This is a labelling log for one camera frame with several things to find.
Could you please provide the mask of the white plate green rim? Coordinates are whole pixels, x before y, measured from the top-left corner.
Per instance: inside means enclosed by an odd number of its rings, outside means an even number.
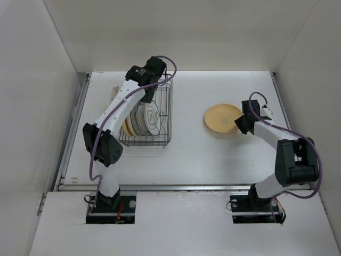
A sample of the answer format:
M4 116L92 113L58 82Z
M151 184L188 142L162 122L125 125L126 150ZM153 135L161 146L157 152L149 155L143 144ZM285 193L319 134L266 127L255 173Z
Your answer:
M150 134L158 136L161 130L160 110L154 102L145 104L144 120Z

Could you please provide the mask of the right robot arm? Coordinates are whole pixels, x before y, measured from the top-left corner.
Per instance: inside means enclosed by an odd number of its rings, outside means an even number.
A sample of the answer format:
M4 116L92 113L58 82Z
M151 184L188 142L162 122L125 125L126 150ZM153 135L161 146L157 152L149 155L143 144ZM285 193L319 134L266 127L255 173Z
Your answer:
M247 204L253 210L270 204L290 186L318 181L320 175L321 159L313 140L275 125L270 113L267 105L261 107L257 100L245 100L242 116L235 120L241 133L251 133L275 150L274 173L248 191Z

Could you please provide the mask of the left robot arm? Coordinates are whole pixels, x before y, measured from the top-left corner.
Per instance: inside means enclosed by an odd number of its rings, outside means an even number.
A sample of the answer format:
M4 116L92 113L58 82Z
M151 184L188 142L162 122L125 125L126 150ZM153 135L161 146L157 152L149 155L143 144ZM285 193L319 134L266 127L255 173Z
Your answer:
M117 139L121 126L134 106L150 103L167 64L163 56L150 57L143 67L133 66L126 75L118 93L94 123L86 123L82 133L86 151L90 153L89 177L98 180L93 207L101 205L111 212L119 206L120 186L110 166L118 162L123 147Z

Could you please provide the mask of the tan plastic plate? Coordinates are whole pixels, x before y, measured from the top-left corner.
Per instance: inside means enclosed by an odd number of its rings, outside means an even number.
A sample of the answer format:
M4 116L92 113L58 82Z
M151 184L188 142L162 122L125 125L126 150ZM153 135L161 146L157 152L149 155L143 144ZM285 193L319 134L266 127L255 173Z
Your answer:
M242 111L231 104L221 103L211 106L204 114L206 126L213 132L228 134L238 129L235 120L242 116Z

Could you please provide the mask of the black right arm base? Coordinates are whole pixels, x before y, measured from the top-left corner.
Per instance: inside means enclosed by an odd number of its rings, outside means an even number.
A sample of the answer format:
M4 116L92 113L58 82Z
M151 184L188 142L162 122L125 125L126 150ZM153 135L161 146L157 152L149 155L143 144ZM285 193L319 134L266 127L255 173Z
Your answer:
M230 207L234 224L283 224L286 212L275 199L265 199L253 205L247 195L231 195Z

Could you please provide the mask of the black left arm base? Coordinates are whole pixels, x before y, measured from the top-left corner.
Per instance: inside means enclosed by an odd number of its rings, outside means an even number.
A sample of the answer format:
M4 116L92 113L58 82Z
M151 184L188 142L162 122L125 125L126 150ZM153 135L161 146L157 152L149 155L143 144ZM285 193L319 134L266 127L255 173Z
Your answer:
M136 195L121 195L114 208L97 201L86 215L86 224L135 224Z

